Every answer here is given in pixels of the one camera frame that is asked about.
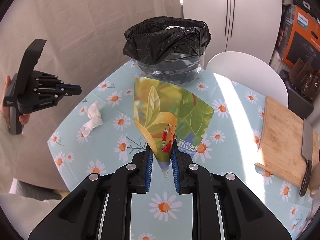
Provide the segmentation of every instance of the crumpled white tissue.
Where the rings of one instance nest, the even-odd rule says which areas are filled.
[[[90,121],[84,124],[85,130],[82,132],[84,137],[89,136],[93,128],[103,124],[100,113],[101,108],[102,107],[98,101],[95,101],[91,106],[89,106],[88,117],[90,118]]]

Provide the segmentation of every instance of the trash can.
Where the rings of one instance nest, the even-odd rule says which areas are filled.
[[[125,31],[124,54],[144,76],[169,83],[195,80],[203,69],[211,35],[202,21],[155,17]]]

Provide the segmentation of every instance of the cardboard box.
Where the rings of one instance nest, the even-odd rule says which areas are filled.
[[[296,5],[284,7],[277,50],[283,62],[293,67],[298,58],[320,70],[320,25]]]

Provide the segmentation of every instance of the cleaver knife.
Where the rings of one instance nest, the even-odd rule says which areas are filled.
[[[306,173],[304,174],[301,189],[299,192],[300,197],[303,197],[308,189],[310,182],[311,169],[312,169],[312,152],[313,152],[313,128],[307,122],[303,120],[303,136],[302,136],[302,150],[301,154],[307,162]]]

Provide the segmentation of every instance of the light blue tablecloth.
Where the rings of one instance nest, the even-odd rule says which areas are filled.
[[[141,71],[132,61],[123,65],[82,100],[49,139],[52,157],[70,190],[92,172],[115,172],[144,149],[145,140],[133,123],[132,108],[134,77],[140,76]],[[190,153],[194,162],[211,173],[235,173],[295,239],[310,211],[309,194],[301,198],[299,188],[254,165],[265,97],[205,70],[197,80],[182,87],[211,105],[215,112],[198,152],[188,138],[177,138],[180,150]],[[115,104],[111,102],[114,95],[118,96]],[[102,105],[104,123],[85,138],[82,131],[83,124],[89,121],[87,109],[95,101]],[[123,125],[117,125],[119,119],[124,119]],[[133,194],[131,220],[134,240],[191,239],[192,196],[178,195],[172,170],[165,178],[154,159],[150,192]]]

